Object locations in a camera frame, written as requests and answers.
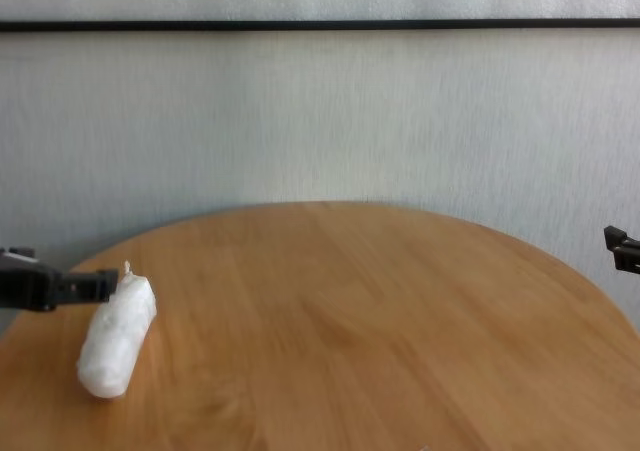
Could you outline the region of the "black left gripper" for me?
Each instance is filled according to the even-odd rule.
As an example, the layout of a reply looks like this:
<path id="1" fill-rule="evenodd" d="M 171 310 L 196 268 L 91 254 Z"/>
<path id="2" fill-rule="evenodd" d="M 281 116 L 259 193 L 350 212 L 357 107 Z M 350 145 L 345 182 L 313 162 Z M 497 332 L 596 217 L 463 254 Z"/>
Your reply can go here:
<path id="1" fill-rule="evenodd" d="M 37 260 L 29 248 L 1 249 L 1 308 L 33 312 L 57 306 L 108 302 L 115 293 L 116 269 L 59 272 Z"/>

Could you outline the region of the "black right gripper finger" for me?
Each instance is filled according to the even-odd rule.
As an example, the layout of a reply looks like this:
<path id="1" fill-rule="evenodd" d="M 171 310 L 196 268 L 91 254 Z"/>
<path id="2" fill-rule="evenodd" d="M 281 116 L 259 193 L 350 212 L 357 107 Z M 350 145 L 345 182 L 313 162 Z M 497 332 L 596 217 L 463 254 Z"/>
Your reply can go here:
<path id="1" fill-rule="evenodd" d="M 640 269 L 640 244 L 627 233 L 614 226 L 604 228 L 605 245 L 613 254 L 615 268 L 619 271 L 638 273 Z"/>

